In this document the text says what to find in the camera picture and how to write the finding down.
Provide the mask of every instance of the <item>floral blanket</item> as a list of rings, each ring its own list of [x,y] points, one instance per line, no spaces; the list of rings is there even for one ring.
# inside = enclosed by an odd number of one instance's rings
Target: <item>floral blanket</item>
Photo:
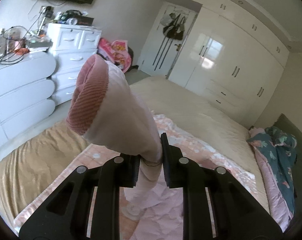
[[[297,159],[295,150],[297,141],[293,135],[284,133],[275,126],[258,130],[258,133],[247,142],[255,149],[257,163],[265,182],[271,215],[281,228],[285,229],[289,221],[284,221],[283,218],[288,216],[288,220],[291,220],[294,215],[294,185],[291,170]],[[279,210],[283,199],[285,207]]]
[[[184,156],[201,166],[214,169],[224,166],[232,175],[258,199],[255,176],[238,166],[232,160],[217,152],[206,142],[193,137],[178,128],[164,115],[155,115],[154,120],[159,134],[166,133],[169,143],[179,147]],[[14,220],[17,232],[40,204],[61,184],[61,182],[80,165],[89,169],[103,165],[119,153],[104,146],[91,144],[56,178],[56,180],[29,204]],[[158,184],[147,195],[148,208],[140,210],[130,204],[120,189],[120,234],[122,240],[179,240],[183,232],[183,192],[181,188],[169,189],[166,186],[163,171]],[[90,237],[91,216],[87,236]]]

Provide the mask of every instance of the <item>black bag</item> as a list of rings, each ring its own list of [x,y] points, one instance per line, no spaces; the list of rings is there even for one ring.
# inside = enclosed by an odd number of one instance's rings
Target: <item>black bag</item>
[[[175,40],[178,40],[178,41],[183,40],[184,31],[185,31],[185,27],[184,27],[185,22],[186,22],[186,18],[185,18],[185,16],[183,16],[180,23],[179,23],[179,25],[178,25],[178,29],[177,29],[177,31],[180,30],[180,32],[178,33],[176,31],[176,34],[174,36]]]
[[[177,23],[179,18],[179,14],[168,26],[163,28],[163,34],[168,37],[169,39],[174,39],[176,32],[179,29],[179,24]]]

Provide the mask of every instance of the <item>bed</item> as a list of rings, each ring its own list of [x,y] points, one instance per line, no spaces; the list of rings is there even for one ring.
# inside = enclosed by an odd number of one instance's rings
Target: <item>bed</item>
[[[248,130],[212,107],[202,97],[163,77],[149,77],[133,85],[154,114],[164,114],[181,129],[210,144],[244,170],[255,175],[259,203],[268,201]],[[64,121],[29,140],[0,162],[0,213],[13,219],[88,146]]]

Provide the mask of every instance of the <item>pink patterned blanket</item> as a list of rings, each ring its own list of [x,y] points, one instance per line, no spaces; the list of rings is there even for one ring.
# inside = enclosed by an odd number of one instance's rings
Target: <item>pink patterned blanket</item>
[[[169,143],[182,150],[184,156],[196,161],[206,168],[214,169],[224,166],[233,176],[255,197],[257,189],[255,176],[224,155],[218,153],[206,142],[193,137],[191,134],[178,128],[172,120],[164,115],[154,116],[159,134],[167,133]],[[33,214],[40,204],[50,195],[57,186],[78,166],[85,165],[89,169],[103,165],[107,160],[118,156],[119,153],[104,146],[91,144],[76,157],[73,162],[54,180],[54,182],[29,204],[14,220],[17,231]],[[148,207],[139,210],[130,204],[124,197],[123,188],[120,190],[120,232],[123,240],[178,240],[182,239],[182,189],[169,189],[161,172],[155,188],[148,192]]]

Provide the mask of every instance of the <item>floor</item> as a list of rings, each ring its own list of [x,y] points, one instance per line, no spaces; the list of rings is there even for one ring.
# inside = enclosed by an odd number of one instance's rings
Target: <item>floor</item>
[[[125,74],[126,80],[129,85],[134,84],[144,78],[149,77],[148,74],[133,69],[130,72]],[[36,124],[35,126],[29,128],[25,132],[21,133],[14,139],[8,141],[5,145],[0,148],[0,161],[6,157],[13,150],[17,149],[20,145],[30,140],[31,138],[40,134],[43,130],[53,126],[56,122],[63,120],[67,117],[68,110],[70,108],[71,101],[67,101],[56,107],[53,114],[51,114],[48,118]]]

